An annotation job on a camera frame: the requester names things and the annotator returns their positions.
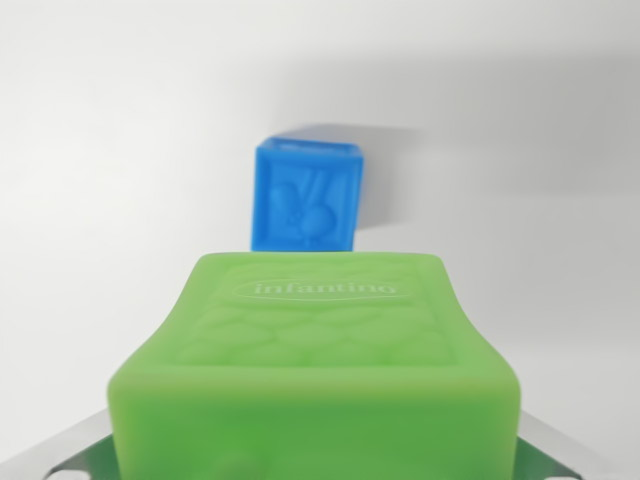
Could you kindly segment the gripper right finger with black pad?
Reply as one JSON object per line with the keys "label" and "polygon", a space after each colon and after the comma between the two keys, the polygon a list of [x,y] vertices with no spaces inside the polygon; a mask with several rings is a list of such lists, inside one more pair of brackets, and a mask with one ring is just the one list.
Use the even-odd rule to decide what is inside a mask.
{"label": "gripper right finger with black pad", "polygon": [[524,410],[514,479],[638,479]]}

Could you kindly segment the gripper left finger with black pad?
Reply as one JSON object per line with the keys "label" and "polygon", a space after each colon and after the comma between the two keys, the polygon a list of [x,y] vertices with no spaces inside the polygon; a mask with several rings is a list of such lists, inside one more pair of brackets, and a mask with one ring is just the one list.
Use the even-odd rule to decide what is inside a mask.
{"label": "gripper left finger with black pad", "polygon": [[112,432],[106,409],[1,464],[2,479],[45,479],[54,467]]}

